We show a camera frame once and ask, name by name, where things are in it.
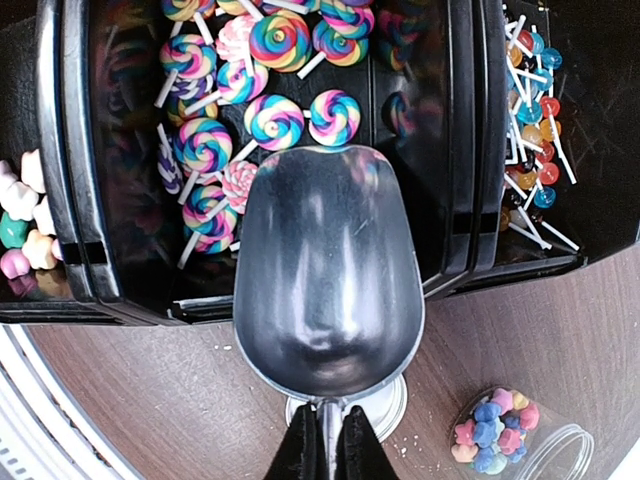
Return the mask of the silver metal scoop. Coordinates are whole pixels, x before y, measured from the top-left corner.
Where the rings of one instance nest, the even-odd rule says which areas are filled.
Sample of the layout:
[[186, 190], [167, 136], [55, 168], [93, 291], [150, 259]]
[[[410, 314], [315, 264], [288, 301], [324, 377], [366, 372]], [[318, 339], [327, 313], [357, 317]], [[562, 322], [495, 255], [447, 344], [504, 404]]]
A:
[[317, 407], [327, 453], [345, 406], [406, 369], [424, 323], [415, 247], [384, 155], [300, 147], [264, 160], [243, 219], [233, 324], [263, 379]]

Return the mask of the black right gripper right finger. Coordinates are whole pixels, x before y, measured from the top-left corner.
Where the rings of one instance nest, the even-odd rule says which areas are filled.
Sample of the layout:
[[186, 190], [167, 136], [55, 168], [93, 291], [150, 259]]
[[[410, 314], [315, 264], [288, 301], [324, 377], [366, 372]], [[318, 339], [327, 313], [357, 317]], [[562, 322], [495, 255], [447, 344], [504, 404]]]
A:
[[340, 435], [340, 478], [398, 479], [364, 409], [358, 405], [351, 409], [343, 422]]

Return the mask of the silver metal jar lid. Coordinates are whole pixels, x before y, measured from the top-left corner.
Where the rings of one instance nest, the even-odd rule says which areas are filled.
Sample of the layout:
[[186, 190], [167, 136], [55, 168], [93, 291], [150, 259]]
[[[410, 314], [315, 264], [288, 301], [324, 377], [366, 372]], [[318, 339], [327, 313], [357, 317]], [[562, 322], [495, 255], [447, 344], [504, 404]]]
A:
[[341, 422], [356, 406], [360, 406], [379, 442], [386, 440], [401, 423], [408, 404], [408, 388], [403, 375], [366, 397], [345, 403]]

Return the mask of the black three-compartment candy tray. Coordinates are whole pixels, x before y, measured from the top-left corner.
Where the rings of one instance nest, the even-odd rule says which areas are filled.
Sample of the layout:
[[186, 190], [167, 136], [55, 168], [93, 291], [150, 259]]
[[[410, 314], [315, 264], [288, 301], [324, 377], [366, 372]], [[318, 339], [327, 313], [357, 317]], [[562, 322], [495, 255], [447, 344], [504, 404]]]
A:
[[[352, 68], [323, 64], [270, 88], [300, 105], [339, 88], [362, 108], [356, 142], [398, 177], [426, 296], [565, 273], [639, 240], [639, 5], [635, 1], [402, 3], [419, 29], [399, 71], [380, 36]], [[500, 233], [505, 130], [499, 16], [535, 25], [563, 58], [554, 93], [566, 158], [550, 251]], [[39, 149], [64, 260], [1, 282], [5, 323], [144, 325], [231, 316], [232, 254], [177, 260], [179, 208], [157, 169], [158, 53], [171, 28], [156, 1], [5, 1], [1, 155]]]

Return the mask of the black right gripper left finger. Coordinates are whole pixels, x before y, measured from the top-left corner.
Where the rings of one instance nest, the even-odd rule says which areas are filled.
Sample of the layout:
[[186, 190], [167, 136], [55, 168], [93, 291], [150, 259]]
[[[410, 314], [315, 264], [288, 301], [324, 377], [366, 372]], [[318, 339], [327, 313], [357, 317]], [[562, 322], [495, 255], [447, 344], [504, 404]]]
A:
[[315, 411], [310, 404], [298, 407], [264, 480], [322, 479], [322, 447]]

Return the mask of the clear plastic jar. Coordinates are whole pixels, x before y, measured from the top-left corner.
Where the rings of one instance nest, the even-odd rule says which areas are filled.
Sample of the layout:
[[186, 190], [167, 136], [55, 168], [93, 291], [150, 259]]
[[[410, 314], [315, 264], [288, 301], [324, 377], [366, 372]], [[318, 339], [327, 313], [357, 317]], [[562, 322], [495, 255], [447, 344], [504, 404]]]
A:
[[581, 479], [595, 440], [522, 392], [498, 386], [461, 410], [449, 450], [462, 479]]

